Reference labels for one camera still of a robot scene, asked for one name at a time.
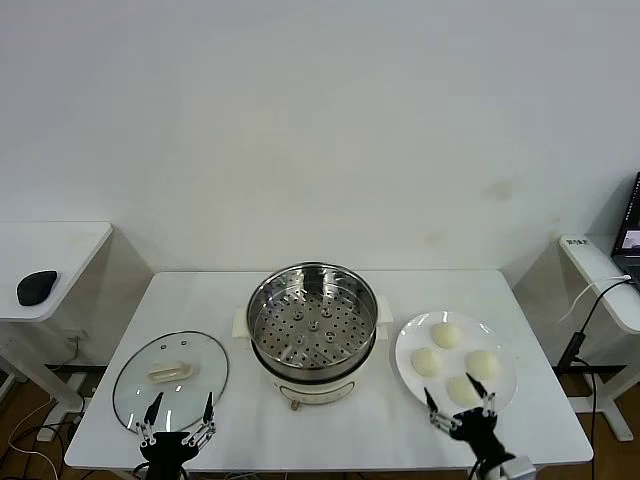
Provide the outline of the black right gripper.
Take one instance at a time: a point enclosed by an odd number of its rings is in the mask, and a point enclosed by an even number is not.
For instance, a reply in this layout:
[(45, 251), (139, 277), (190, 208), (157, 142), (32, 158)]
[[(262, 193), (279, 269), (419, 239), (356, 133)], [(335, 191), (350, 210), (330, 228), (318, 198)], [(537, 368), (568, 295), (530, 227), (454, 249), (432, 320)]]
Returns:
[(494, 468), (515, 456), (506, 450), (494, 433), (498, 420), (495, 394), (489, 393), (470, 373), (466, 373), (466, 377), (482, 400), (483, 407), (452, 416), (443, 413), (428, 389), (424, 388), (429, 423), (450, 438), (468, 443), (483, 468)]

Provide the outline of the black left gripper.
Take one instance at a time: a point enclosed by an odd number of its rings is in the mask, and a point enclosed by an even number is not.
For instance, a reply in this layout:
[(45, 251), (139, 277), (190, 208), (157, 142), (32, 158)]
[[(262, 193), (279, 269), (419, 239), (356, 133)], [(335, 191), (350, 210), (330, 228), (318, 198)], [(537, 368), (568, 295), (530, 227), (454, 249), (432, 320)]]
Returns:
[(191, 434), (154, 434), (162, 399), (163, 393), (160, 392), (147, 408), (143, 420), (135, 423), (140, 452), (145, 459), (139, 469), (145, 469), (144, 478), (149, 480), (187, 479), (184, 464), (193, 460), (199, 453), (198, 447), (204, 447), (216, 433), (213, 393), (208, 394), (200, 426)]

